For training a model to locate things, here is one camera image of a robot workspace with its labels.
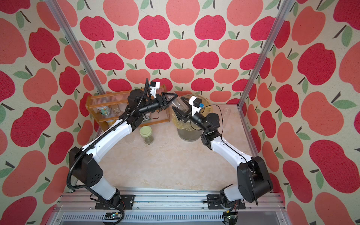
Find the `apple wallpaper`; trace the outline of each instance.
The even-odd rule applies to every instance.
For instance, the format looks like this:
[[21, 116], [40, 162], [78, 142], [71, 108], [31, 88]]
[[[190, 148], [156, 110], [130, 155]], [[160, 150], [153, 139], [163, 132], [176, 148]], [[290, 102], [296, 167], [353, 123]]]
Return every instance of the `apple wallpaper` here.
[[295, 2], [242, 106], [293, 225], [360, 224], [359, 10]]
[[98, 129], [83, 68], [51, 16], [44, 1], [0, 1], [1, 225], [45, 225], [68, 191], [67, 152]]

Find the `red apple print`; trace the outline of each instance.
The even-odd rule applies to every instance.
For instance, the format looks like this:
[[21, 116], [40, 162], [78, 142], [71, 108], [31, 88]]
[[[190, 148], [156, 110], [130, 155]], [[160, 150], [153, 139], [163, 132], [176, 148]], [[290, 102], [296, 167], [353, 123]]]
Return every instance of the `red apple print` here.
[[96, 63], [98, 66], [100, 66], [101, 69], [104, 70], [122, 70], [124, 69], [124, 62], [118, 56], [117, 54], [110, 52], [108, 54], [106, 53], [100, 53], [96, 57]]
[[112, 91], [130, 91], [131, 85], [124, 79], [111, 79], [108, 86]]
[[196, 52], [196, 43], [193, 39], [174, 39], [169, 43], [170, 55], [177, 59], [190, 59]]
[[267, 76], [269, 75], [269, 72], [270, 72], [270, 67], [271, 67], [270, 59], [267, 57], [259, 71], [260, 77], [262, 79], [267, 78]]
[[257, 117], [257, 113], [255, 111], [255, 108], [254, 108], [253, 104], [249, 105], [247, 114], [248, 114], [249, 123], [252, 126], [256, 126], [258, 117]]
[[173, 69], [170, 72], [170, 78], [172, 81], [180, 84], [188, 84], [194, 79], [194, 71], [192, 69]]
[[56, 22], [53, 14], [51, 13], [48, 5], [44, 1], [40, 1], [36, 4], [37, 14], [39, 15], [41, 21], [53, 31], [59, 31], [60, 27]]
[[195, 22], [200, 12], [198, 0], [169, 0], [166, 4], [166, 15], [176, 25], [189, 26]]
[[45, 170], [46, 158], [40, 151], [27, 152], [3, 183], [5, 196], [14, 197], [24, 194], [33, 187], [40, 174]]
[[67, 66], [64, 72], [60, 73], [59, 86], [65, 94], [71, 95], [74, 93], [75, 88], [79, 84], [80, 76], [74, 68]]
[[219, 47], [219, 54], [224, 59], [240, 59], [249, 49], [249, 42], [245, 39], [223, 41]]
[[139, 22], [139, 33], [146, 40], [165, 40], [170, 34], [170, 27], [164, 17], [147, 15]]
[[276, 122], [269, 110], [263, 111], [260, 116], [260, 123], [268, 138], [273, 138], [276, 133]]
[[193, 66], [196, 69], [215, 69], [219, 64], [219, 57], [213, 51], [200, 52], [193, 58]]
[[8, 139], [6, 134], [0, 129], [0, 155], [2, 155], [8, 147]]
[[293, 225], [308, 224], [304, 211], [296, 202], [289, 202], [286, 211]]
[[301, 116], [311, 130], [324, 136], [338, 133], [344, 125], [341, 112], [318, 91], [306, 96], [301, 105]]
[[285, 203], [284, 192], [280, 187], [280, 182], [279, 182], [278, 178], [274, 174], [269, 174], [269, 176], [270, 176], [271, 182], [273, 183], [273, 191], [274, 191], [274, 193], [280, 193], [280, 198], [281, 198], [281, 200], [283, 201], [283, 203], [285, 205], [286, 203]]
[[265, 141], [262, 145], [262, 156], [266, 162], [266, 165], [271, 171], [277, 172], [279, 170], [279, 160], [275, 155], [274, 149], [270, 142]]
[[271, 68], [272, 76], [275, 77], [277, 82], [283, 83], [290, 78], [292, 71], [292, 62], [283, 52], [280, 52], [273, 61], [273, 67]]
[[357, 0], [339, 0], [334, 10], [336, 22], [346, 22], [352, 28], [360, 30], [360, 11]]
[[254, 100], [256, 97], [256, 84], [252, 84], [251, 89], [249, 91], [249, 99]]
[[286, 117], [295, 116], [299, 109], [299, 96], [292, 90], [292, 86], [289, 84], [285, 84], [278, 89], [275, 101]]
[[240, 101], [240, 98], [233, 98], [233, 99], [230, 99], [228, 102], [226, 102], [226, 104], [228, 104], [228, 105], [237, 105], [239, 103], [239, 101]]
[[286, 161], [283, 164], [283, 173], [297, 199], [303, 203], [309, 203], [312, 199], [312, 188], [301, 166], [297, 162]]
[[33, 56], [42, 63], [49, 63], [54, 56], [60, 54], [57, 39], [45, 28], [40, 27], [29, 37], [29, 48]]
[[247, 82], [248, 82], [247, 79], [237, 80], [233, 83], [231, 89], [233, 91], [243, 91], [245, 89]]
[[122, 57], [127, 59], [142, 59], [146, 52], [144, 43], [138, 39], [120, 40], [116, 43], [116, 49]]
[[260, 152], [261, 151], [261, 139], [259, 137], [257, 130], [255, 128], [251, 129], [250, 134], [252, 136], [252, 139], [254, 140], [257, 152]]
[[87, 110], [85, 104], [86, 104], [86, 100], [89, 96], [92, 96], [92, 94], [88, 93], [88, 92], [85, 92], [82, 99], [80, 99], [80, 103], [79, 103], [79, 110], [80, 110], [80, 113], [81, 115], [87, 117], [90, 113], [89, 111]]
[[288, 122], [280, 124], [278, 129], [278, 141], [283, 150], [292, 158], [298, 158], [304, 152], [304, 145], [294, 132], [294, 128]]
[[275, 18], [265, 17], [257, 21], [254, 26], [251, 28], [250, 36], [251, 39], [255, 41], [266, 40], [269, 36], [271, 27], [273, 26]]
[[253, 69], [260, 54], [251, 53], [245, 55], [240, 61], [240, 68], [243, 70]]
[[360, 134], [360, 112], [358, 112], [355, 116], [354, 127], [355, 130]]
[[12, 1], [11, 3], [8, 1], [0, 2], [0, 11], [7, 14], [14, 14], [19, 9], [28, 9], [30, 8], [30, 0], [17, 0]]
[[86, 41], [80, 40], [79, 43], [80, 43], [82, 49], [84, 50], [84, 52], [85, 52], [85, 54], [87, 56], [87, 59], [88, 60], [93, 60], [94, 57], [95, 57], [95, 52], [94, 52], [93, 47], [89, 43], [87, 43]]
[[343, 82], [350, 83], [357, 93], [360, 93], [360, 42], [347, 51], [341, 60], [339, 76]]
[[191, 83], [193, 91], [211, 91], [214, 87], [214, 82], [210, 78], [197, 78]]
[[171, 59], [169, 55], [163, 51], [159, 53], [152, 52], [145, 57], [145, 64], [149, 69], [169, 69]]
[[68, 172], [69, 172], [69, 168], [67, 166], [58, 168], [49, 186], [44, 191], [44, 194], [42, 196], [43, 203], [45, 204], [54, 203], [60, 197], [60, 195], [64, 193], [66, 187], [66, 177]]
[[156, 79], [153, 79], [152, 81], [160, 82], [160, 86], [165, 85], [166, 91], [171, 91], [172, 90], [172, 83], [167, 78], [163, 78], [163, 79], [156, 78]]
[[32, 196], [23, 197], [13, 202], [5, 209], [0, 220], [0, 225], [22, 225], [36, 209], [36, 198]]
[[0, 18], [0, 64], [13, 64], [26, 54], [26, 44], [19, 30], [9, 21]]
[[243, 106], [241, 107], [241, 110], [243, 111], [244, 116], [246, 116], [246, 103], [244, 102]]
[[344, 203], [330, 193], [322, 192], [316, 196], [315, 209], [325, 225], [355, 225]]
[[275, 38], [274, 44], [275, 46], [280, 49], [284, 47], [286, 42], [288, 41], [290, 36], [290, 22], [284, 21], [283, 25], [281, 26], [278, 35]]
[[299, 45], [310, 44], [319, 36], [324, 25], [325, 14], [314, 11], [311, 6], [308, 6], [297, 16], [291, 37]]
[[24, 110], [22, 116], [13, 122], [11, 139], [20, 147], [33, 145], [50, 125], [51, 119], [47, 111], [39, 107]]
[[67, 0], [57, 0], [61, 11], [63, 11], [69, 25], [75, 27], [77, 25], [77, 14], [72, 5]]
[[50, 101], [58, 92], [58, 83], [53, 73], [42, 68], [24, 83], [23, 91], [28, 100], [41, 104]]
[[134, 26], [139, 18], [139, 9], [133, 0], [106, 0], [103, 9], [107, 18], [118, 26]]
[[98, 131], [99, 127], [100, 126], [99, 126], [98, 122], [96, 122], [96, 120], [94, 120], [94, 130], [95, 130], [95, 132]]
[[40, 225], [46, 225], [46, 223], [48, 222], [54, 208], [56, 208], [57, 205], [53, 205], [53, 206], [50, 206], [50, 208], [45, 212], [45, 214], [42, 216], [42, 220], [41, 220], [41, 223]]
[[66, 45], [64, 48], [64, 54], [68, 62], [73, 66], [80, 65], [80, 61], [76, 56], [74, 50], [72, 49], [71, 45]]
[[237, 69], [219, 69], [214, 73], [214, 80], [220, 84], [231, 84], [238, 76], [239, 71]]
[[224, 36], [226, 31], [226, 23], [222, 16], [214, 17], [206, 15], [195, 25], [195, 35], [201, 40], [213, 39], [219, 40]]
[[328, 184], [342, 193], [353, 193], [360, 187], [359, 170], [336, 142], [318, 140], [311, 144], [309, 155]]
[[231, 92], [229, 91], [213, 91], [210, 94], [210, 100], [213, 102], [226, 102], [231, 98]]
[[74, 137], [71, 133], [64, 131], [56, 135], [55, 141], [50, 145], [48, 152], [48, 159], [54, 165], [61, 163], [72, 144], [74, 143]]
[[262, 0], [232, 0], [226, 11], [228, 21], [234, 25], [249, 26], [260, 16]]
[[146, 78], [150, 79], [150, 73], [145, 69], [129, 69], [126, 71], [125, 76], [135, 84], [144, 84]]
[[77, 110], [76, 102], [72, 99], [68, 99], [56, 114], [55, 121], [59, 127], [66, 129], [74, 124], [78, 115], [79, 111]]
[[114, 39], [114, 31], [110, 23], [100, 16], [84, 17], [80, 21], [80, 30], [91, 41], [111, 41]]
[[13, 80], [3, 71], [0, 71], [0, 102], [13, 96], [15, 84]]
[[257, 91], [257, 100], [260, 102], [261, 107], [267, 108], [271, 105], [273, 95], [268, 89], [266, 83], [262, 83]]

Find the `black mounting plate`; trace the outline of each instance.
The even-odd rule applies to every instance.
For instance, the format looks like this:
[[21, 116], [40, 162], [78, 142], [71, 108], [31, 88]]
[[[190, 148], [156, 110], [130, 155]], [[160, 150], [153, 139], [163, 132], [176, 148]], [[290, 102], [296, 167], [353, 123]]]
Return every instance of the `black mounting plate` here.
[[[125, 204], [126, 210], [132, 210], [132, 206], [134, 204], [135, 195], [133, 194], [121, 194], [121, 200], [119, 207], [123, 207], [122, 202]], [[113, 208], [109, 208], [107, 205], [104, 204], [103, 201], [97, 202], [95, 205], [96, 210], [113, 210]]]
[[[210, 210], [224, 210], [224, 208], [221, 206], [221, 201], [220, 201], [220, 195], [218, 194], [208, 194], [206, 196], [207, 201], [213, 201], [214, 202], [208, 202], [207, 203], [207, 207]], [[236, 209], [239, 210], [244, 210], [245, 209], [245, 202], [241, 203], [241, 201], [238, 201], [236, 204]]]

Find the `apple stem print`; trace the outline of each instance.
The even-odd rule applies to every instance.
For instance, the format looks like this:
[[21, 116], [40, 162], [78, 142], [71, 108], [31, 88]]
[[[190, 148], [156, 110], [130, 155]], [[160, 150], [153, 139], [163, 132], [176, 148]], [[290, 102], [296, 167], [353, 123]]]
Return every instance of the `apple stem print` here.
[[90, 9], [90, 7], [89, 7], [89, 5], [87, 4], [87, 1], [86, 0], [78, 0], [77, 1], [77, 4], [76, 4], [76, 9], [78, 10], [78, 11], [80, 11], [80, 10], [82, 10], [84, 7], [85, 7], [85, 5], [86, 5], [86, 7], [88, 8], [88, 9]]
[[24, 27], [24, 18], [27, 22], [31, 23], [21, 10], [16, 13], [16, 22], [20, 29]]

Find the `metal base frame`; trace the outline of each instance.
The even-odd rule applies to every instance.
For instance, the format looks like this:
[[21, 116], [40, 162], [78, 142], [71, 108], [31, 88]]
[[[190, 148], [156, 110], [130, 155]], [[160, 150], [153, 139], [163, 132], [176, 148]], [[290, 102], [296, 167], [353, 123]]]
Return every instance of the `metal base frame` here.
[[[169, 190], [146, 188], [118, 188], [121, 194], [134, 195], [132, 210], [125, 210], [124, 222], [196, 222], [223, 221], [224, 209], [210, 210], [203, 201], [207, 195], [219, 195], [216, 191]], [[64, 193], [49, 218], [47, 225], [68, 222], [113, 222], [105, 220], [107, 212], [97, 210], [96, 202], [89, 199], [90, 192], [78, 189]], [[284, 203], [277, 193], [267, 193], [258, 199], [258, 206], [245, 201], [246, 208], [240, 212], [276, 212], [280, 225], [288, 225]]]

